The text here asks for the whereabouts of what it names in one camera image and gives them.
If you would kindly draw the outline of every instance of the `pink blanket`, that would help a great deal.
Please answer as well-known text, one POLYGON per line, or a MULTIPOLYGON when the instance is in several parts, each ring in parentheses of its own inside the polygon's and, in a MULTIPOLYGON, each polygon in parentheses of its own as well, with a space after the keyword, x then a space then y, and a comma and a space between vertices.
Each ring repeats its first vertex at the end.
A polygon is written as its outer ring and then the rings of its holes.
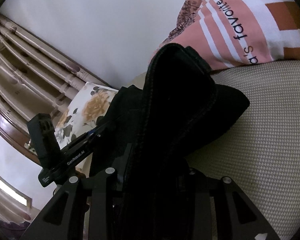
POLYGON ((300 8, 294 0, 186 0, 162 45, 169 42, 193 47, 213 70, 300 59, 300 8))

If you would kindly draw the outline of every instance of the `beige curtain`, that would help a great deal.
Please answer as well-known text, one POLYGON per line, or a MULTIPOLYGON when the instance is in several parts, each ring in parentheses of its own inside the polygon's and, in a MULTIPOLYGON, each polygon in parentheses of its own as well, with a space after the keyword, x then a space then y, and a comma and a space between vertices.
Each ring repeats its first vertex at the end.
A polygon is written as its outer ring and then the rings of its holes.
POLYGON ((86 82, 104 85, 0 14, 0 110, 21 129, 38 113, 56 123, 86 82))

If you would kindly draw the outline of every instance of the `curtain fold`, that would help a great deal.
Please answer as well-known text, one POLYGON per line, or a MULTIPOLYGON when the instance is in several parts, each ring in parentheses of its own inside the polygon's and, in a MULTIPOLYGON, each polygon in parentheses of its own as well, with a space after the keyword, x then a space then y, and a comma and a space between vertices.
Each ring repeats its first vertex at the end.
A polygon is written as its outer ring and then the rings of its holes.
POLYGON ((86 82, 105 85, 0 14, 0 112, 23 131, 38 113, 57 123, 86 82))

